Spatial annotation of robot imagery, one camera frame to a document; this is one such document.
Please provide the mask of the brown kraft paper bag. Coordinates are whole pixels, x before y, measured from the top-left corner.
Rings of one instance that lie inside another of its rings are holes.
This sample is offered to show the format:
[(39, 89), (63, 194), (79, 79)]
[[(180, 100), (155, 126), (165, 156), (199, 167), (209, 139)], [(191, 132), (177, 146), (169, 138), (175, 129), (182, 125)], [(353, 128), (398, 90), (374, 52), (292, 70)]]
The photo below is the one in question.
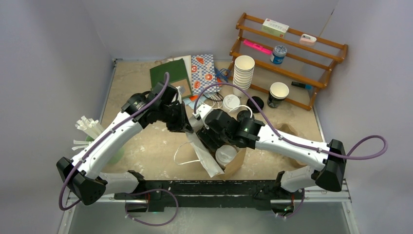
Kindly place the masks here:
[[(245, 159), (246, 149), (245, 148), (238, 148), (233, 146), (237, 150), (237, 155), (235, 158), (227, 164), (225, 168), (221, 167), (216, 159), (215, 159), (215, 152), (210, 152), (200, 141), (197, 137), (196, 133), (186, 133), (187, 142), (181, 144), (175, 151), (173, 156), (173, 161), (177, 165), (185, 165), (191, 163), (200, 163), (204, 170), (208, 173), (210, 178), (219, 177), (221, 180), (228, 180), (230, 179), (236, 172), (238, 172)], [(178, 162), (176, 160), (176, 156), (179, 154), (179, 150), (184, 145), (189, 144), (197, 158), (195, 160), (185, 161), (185, 162)]]

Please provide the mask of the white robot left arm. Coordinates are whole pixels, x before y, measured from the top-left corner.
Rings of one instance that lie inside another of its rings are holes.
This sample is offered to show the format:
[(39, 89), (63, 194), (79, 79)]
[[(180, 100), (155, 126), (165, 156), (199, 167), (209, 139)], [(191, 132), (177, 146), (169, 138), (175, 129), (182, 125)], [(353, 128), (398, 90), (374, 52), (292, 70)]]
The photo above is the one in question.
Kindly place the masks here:
[(139, 182), (139, 173), (108, 174), (102, 169), (127, 141), (157, 121), (164, 122), (170, 132), (193, 133), (179, 89), (163, 82), (151, 91), (132, 95), (109, 127), (86, 149), (56, 163), (63, 187), (84, 205), (107, 194), (127, 193), (132, 199), (142, 198), (145, 186)]

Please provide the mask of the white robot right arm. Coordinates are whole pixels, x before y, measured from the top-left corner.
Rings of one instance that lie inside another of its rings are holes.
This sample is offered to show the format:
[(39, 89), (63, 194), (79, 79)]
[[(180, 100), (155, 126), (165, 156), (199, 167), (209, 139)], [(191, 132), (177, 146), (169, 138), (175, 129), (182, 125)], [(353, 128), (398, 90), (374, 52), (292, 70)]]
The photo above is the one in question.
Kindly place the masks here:
[(342, 143), (329, 144), (310, 141), (284, 132), (278, 132), (262, 121), (244, 118), (238, 121), (220, 109), (198, 110), (193, 115), (202, 122), (206, 135), (219, 145), (265, 150), (300, 161), (305, 167), (280, 172), (274, 184), (274, 194), (286, 198), (298, 189), (318, 186), (331, 192), (340, 192), (346, 161), (333, 153), (343, 153)]

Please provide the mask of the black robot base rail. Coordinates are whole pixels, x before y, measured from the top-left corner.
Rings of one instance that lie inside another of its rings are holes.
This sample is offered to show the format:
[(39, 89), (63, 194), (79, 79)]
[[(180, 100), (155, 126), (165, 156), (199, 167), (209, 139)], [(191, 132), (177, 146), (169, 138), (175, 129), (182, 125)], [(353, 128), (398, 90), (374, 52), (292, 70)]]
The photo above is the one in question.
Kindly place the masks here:
[(138, 186), (115, 199), (142, 200), (149, 212), (178, 208), (254, 208), (289, 215), (304, 200), (304, 189), (288, 192), (275, 180), (146, 180), (137, 174)]

